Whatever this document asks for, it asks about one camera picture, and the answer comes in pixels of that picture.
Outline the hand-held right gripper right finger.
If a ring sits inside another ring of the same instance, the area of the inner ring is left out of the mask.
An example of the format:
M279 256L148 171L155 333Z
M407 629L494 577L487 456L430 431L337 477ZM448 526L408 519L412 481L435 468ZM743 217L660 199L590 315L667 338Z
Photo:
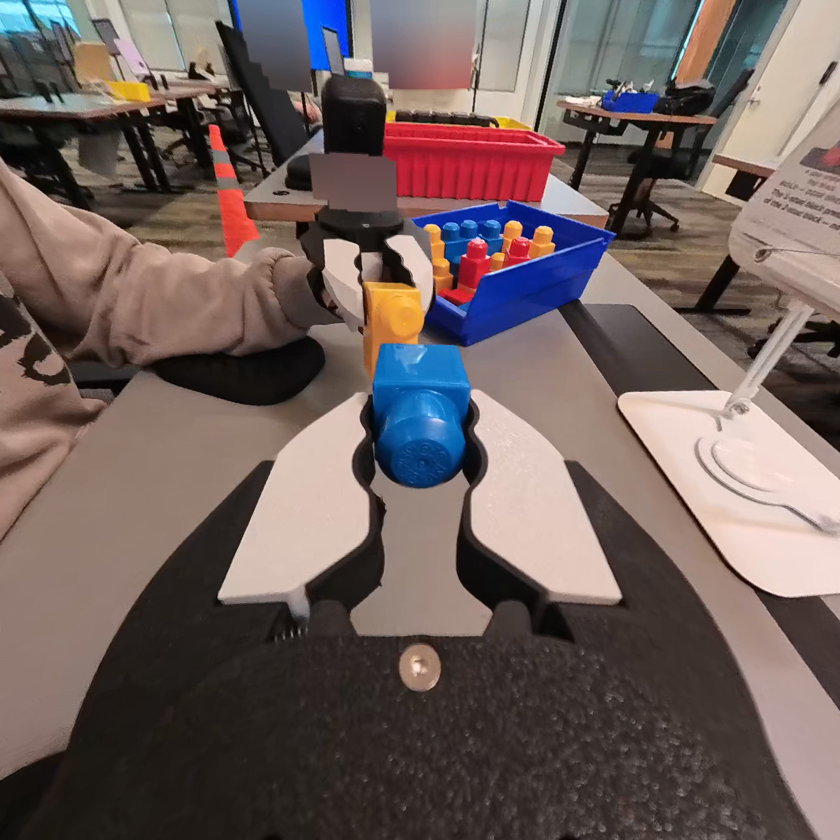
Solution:
M623 598L561 452L481 390L465 426L468 481L458 550L465 588L488 606L615 606Z

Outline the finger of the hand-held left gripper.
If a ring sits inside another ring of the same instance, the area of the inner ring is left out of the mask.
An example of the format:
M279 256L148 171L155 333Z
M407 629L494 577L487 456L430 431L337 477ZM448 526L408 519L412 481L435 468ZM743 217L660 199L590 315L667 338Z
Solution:
M323 300L327 310L351 330L364 330L361 249L354 242L327 238L323 242Z
M414 234L395 234L385 240L385 281L419 291L426 315L435 296L433 262L427 244Z

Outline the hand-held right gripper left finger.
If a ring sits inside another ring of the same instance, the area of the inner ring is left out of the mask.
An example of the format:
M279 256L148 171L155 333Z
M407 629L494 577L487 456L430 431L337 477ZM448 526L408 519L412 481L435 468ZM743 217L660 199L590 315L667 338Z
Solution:
M316 602L348 612L382 581L382 502L375 475L372 401L357 392L277 454L217 599L285 604L307 623Z

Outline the yellow two-stud toy block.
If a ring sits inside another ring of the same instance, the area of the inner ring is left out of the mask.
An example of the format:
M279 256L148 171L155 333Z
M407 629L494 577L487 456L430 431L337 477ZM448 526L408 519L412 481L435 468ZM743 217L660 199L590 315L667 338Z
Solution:
M425 313L419 289L402 283L367 280L364 300L363 357L371 379L385 344L417 344Z

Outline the pile of coloured toy blocks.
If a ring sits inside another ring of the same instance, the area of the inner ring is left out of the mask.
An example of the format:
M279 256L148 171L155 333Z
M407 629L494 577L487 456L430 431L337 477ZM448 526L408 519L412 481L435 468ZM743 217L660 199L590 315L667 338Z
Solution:
M426 224L423 230L432 249L436 295L461 308L467 308L488 274L549 256L556 247L551 226L539 225L529 233L516 218L467 218Z

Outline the blue plastic bin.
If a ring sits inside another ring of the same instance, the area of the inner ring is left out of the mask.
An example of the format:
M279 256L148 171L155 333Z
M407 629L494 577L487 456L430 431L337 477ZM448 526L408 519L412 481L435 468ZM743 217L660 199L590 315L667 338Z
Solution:
M518 267L491 272L481 280L469 307L436 300L425 330L469 346L577 301L615 235L611 231L518 202L488 203L414 217L420 228L435 224L520 222L531 237L539 226L553 231L555 250Z
M601 108L608 112L649 114L654 112L659 100L660 94L656 91L615 88L604 94Z

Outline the blue single-stud toy block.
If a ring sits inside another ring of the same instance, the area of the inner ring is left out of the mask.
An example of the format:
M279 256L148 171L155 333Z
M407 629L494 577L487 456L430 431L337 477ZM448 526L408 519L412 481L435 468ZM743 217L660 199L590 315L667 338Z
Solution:
M456 346L381 346L372 385L374 456L390 480L425 489L460 471L470 397Z

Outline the person's left forearm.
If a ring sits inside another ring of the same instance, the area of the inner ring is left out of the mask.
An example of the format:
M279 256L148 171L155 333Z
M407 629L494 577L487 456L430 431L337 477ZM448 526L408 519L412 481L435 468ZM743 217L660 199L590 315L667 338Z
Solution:
M172 253L105 217L53 201L1 164L2 291L68 358L146 366L243 356L338 323L312 268L282 248L248 264Z

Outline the row of black cases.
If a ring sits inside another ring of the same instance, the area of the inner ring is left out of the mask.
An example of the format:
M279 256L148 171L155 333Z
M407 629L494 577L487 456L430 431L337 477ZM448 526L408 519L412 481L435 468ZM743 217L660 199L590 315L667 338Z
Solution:
M497 118L473 112L393 110L386 114L385 120L388 123L444 124L494 129L501 127Z

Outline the red ribbed plastic bin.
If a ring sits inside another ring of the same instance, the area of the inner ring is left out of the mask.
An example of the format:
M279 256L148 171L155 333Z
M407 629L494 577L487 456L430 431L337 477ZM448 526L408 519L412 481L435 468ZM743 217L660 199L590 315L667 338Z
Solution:
M543 198L562 143L522 129L388 122L384 156L399 196L520 203Z

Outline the orange traffic cone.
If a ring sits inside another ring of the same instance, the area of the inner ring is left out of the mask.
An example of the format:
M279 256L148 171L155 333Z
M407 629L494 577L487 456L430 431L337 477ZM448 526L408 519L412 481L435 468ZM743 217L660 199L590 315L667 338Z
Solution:
M259 231L246 212L244 194L221 130L213 123L208 133L226 256L235 258L242 248L258 242Z

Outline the black bag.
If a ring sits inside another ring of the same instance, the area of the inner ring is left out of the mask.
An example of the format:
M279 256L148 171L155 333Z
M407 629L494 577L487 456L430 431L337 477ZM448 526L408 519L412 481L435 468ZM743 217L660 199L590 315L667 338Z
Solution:
M705 113L712 105L717 88L708 79L671 80L661 91L653 113L693 117Z

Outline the wooden pillar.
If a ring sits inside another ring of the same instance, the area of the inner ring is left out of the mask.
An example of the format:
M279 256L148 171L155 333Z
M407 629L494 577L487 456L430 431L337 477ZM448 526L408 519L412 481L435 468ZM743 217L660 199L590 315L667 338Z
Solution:
M685 51L675 70L677 81L697 81L706 75L737 1L702 1Z

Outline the printed instruction sheet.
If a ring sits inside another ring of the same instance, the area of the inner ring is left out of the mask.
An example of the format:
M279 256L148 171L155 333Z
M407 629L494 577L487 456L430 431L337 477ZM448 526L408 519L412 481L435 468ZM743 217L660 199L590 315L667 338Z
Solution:
M729 255L821 313L839 312L839 104L794 147L731 227Z

